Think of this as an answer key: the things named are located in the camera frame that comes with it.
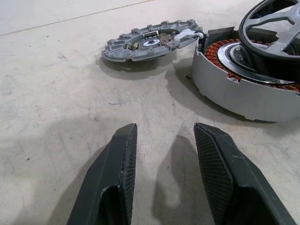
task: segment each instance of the concrete floor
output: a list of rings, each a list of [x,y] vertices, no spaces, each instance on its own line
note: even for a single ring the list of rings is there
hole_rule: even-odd
[[[186,78],[194,44],[153,61],[99,60],[107,40],[132,28],[237,27],[259,1],[0,0],[0,224],[64,225],[88,167],[135,122],[132,224],[212,225],[196,121],[228,132],[300,224],[299,119],[247,121],[202,97]]]

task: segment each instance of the black plastic part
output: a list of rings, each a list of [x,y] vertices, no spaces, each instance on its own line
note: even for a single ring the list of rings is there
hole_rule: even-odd
[[[273,12],[277,12],[281,8],[288,7],[293,5],[293,2],[290,0],[264,0],[262,2],[278,2],[274,4],[273,7],[265,10],[261,10],[254,14],[254,18],[259,18],[264,15],[268,15]],[[248,49],[248,52],[251,56],[251,60],[254,62],[255,70],[258,73],[275,77],[277,79],[282,79],[286,81],[294,81],[300,83],[300,57],[285,57],[277,56],[273,54],[266,53],[259,50],[258,47],[254,47],[249,43],[243,33],[243,24],[252,11],[259,6],[262,2],[257,4],[253,9],[251,9],[243,18],[239,27],[239,35],[241,43]]]
[[[157,36],[157,32],[156,31],[153,31],[153,32],[149,32],[147,34],[144,34],[144,38],[152,38],[154,36]]]
[[[116,131],[87,171],[67,225],[130,225],[137,126]]]
[[[216,225],[296,225],[262,172],[227,133],[201,123],[194,132]]]
[[[176,34],[180,34],[180,31],[176,30],[176,29],[161,29],[161,30],[158,30],[159,34],[172,34],[173,32],[175,32]]]

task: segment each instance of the electric motor part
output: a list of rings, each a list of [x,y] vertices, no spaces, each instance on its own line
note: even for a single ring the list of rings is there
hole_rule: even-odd
[[[202,32],[202,27],[199,27],[195,20],[164,21],[143,29],[132,29],[131,33],[121,34],[119,38],[109,40],[102,55],[105,59],[116,62],[129,59],[141,61],[164,56],[197,40],[193,35],[186,35],[179,42],[175,42],[174,37],[185,29]]]
[[[256,44],[263,40],[260,45],[270,43],[275,34],[257,28],[248,31],[250,40]],[[206,37],[199,40],[194,53],[192,78],[200,93],[217,105],[249,120],[278,122],[300,116],[298,84],[262,84],[250,80],[245,74],[232,72],[221,64],[219,49],[238,42],[239,33],[234,27],[209,30]]]
[[[270,22],[288,21],[292,27],[274,37],[268,47],[255,45],[248,30]],[[264,0],[243,18],[239,28],[240,40],[248,49],[255,69],[267,76],[300,82],[300,2],[299,0]]]
[[[222,40],[210,45],[205,51],[205,56],[219,68],[238,76],[238,80],[245,78],[256,83],[275,86],[294,84],[294,82],[258,74],[247,63],[246,56],[240,53],[242,48],[238,39]]]

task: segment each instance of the metal disc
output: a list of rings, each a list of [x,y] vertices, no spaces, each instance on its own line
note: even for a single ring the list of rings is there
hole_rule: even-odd
[[[255,45],[258,45],[260,48],[267,47],[265,45],[260,45],[260,44],[255,44]],[[245,56],[242,56],[241,54],[239,55],[234,54],[235,51],[240,51],[240,48],[242,48],[242,46],[240,45],[239,42],[229,43],[220,47],[217,52],[217,57],[221,62],[221,64],[231,72],[247,80],[256,83],[263,83],[267,85],[287,85],[287,84],[294,83],[291,81],[284,81],[273,77],[258,74],[253,68],[247,65],[247,63],[243,63],[245,62],[245,59],[243,59],[243,57]]]
[[[121,34],[119,38],[109,40],[102,55],[105,59],[115,62],[125,62],[129,59],[141,61],[163,56],[196,41],[197,37],[193,35],[186,35],[179,42],[174,41],[174,37],[185,29],[202,32],[202,27],[199,27],[195,20],[164,21],[158,25],[132,29],[128,34]]]

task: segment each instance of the gray plastic disc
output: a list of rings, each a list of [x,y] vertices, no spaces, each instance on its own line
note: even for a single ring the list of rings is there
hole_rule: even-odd
[[[149,60],[167,55],[197,40],[193,35],[185,35],[179,42],[175,42],[174,37],[185,29],[202,32],[202,27],[199,27],[195,20],[163,21],[161,24],[148,25],[143,29],[132,29],[131,33],[121,34],[119,38],[109,40],[102,55],[105,59],[115,62],[125,62],[129,59]]]

